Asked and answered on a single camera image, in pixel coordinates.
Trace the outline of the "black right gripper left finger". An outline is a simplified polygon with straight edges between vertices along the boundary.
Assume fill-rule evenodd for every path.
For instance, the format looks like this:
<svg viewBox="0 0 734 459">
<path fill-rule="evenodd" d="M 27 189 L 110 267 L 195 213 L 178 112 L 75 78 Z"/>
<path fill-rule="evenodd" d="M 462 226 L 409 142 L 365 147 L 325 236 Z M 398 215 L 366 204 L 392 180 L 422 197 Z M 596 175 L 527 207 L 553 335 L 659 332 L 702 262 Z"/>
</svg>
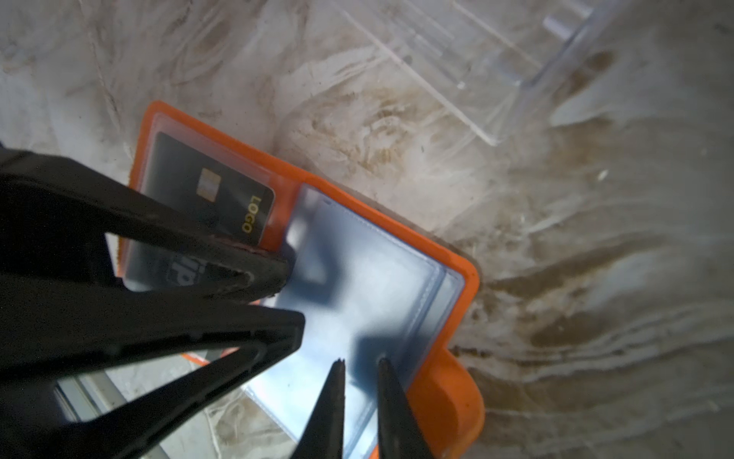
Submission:
<svg viewBox="0 0 734 459">
<path fill-rule="evenodd" d="M 345 361 L 336 360 L 318 396 L 292 459 L 342 459 L 345 415 Z"/>
</svg>

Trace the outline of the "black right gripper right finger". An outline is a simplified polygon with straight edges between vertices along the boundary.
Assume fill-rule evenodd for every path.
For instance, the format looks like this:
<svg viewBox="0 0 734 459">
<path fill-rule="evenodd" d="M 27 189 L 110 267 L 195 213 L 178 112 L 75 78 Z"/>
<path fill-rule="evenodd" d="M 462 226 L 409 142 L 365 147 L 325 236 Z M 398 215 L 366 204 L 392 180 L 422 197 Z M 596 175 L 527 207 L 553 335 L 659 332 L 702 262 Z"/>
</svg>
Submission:
<svg viewBox="0 0 734 459">
<path fill-rule="evenodd" d="M 387 358 L 378 361 L 378 456 L 434 458 Z"/>
</svg>

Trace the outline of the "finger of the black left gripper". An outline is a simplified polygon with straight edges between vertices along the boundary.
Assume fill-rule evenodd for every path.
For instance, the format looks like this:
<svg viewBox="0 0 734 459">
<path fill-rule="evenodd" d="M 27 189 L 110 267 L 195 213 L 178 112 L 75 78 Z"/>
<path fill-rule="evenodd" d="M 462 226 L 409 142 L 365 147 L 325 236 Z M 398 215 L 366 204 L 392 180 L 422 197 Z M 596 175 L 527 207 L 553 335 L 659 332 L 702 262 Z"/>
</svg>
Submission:
<svg viewBox="0 0 734 459">
<path fill-rule="evenodd" d="M 298 350 L 304 328 L 294 311 L 3 275 L 1 454 L 138 458 Z M 57 403 L 63 378 L 211 348 L 229 355 L 93 420 Z"/>
<path fill-rule="evenodd" d="M 1 272 L 54 281 L 117 284 L 105 236 L 204 261 L 230 277 L 170 294 L 254 301 L 286 284 L 288 262 L 236 241 L 72 159 L 1 150 Z"/>
</svg>

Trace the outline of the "black card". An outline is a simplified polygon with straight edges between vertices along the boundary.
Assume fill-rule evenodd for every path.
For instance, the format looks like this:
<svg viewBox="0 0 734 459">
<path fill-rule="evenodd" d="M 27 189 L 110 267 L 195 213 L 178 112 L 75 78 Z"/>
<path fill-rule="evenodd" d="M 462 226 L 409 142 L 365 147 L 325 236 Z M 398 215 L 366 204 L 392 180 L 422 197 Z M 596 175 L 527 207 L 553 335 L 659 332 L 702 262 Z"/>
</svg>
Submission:
<svg viewBox="0 0 734 459">
<path fill-rule="evenodd" d="M 260 243 L 275 199 L 270 187 L 164 133 L 155 137 L 141 193 L 250 246 Z M 133 241 L 123 281 L 133 291 L 148 291 L 235 275 L 223 267 Z"/>
</svg>

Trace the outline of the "orange card holder wallet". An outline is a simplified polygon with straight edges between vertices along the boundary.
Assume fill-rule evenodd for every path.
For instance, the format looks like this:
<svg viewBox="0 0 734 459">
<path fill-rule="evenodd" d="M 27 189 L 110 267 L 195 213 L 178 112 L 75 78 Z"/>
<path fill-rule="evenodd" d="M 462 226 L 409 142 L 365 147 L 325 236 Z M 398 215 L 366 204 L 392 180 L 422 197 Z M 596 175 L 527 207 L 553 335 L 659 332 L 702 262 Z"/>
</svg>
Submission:
<svg viewBox="0 0 734 459">
<path fill-rule="evenodd" d="M 143 118 L 130 185 L 143 190 L 155 137 L 168 134 L 270 187 L 257 248 L 286 258 L 285 287 L 267 306 L 306 319 L 294 355 L 249 382 L 254 403 L 300 439 L 333 362 L 346 364 L 344 454 L 378 454 L 378 361 L 387 358 L 432 453 L 457 458 L 485 422 L 483 399 L 447 344 L 479 288 L 462 256 L 328 181 L 156 101 Z"/>
</svg>

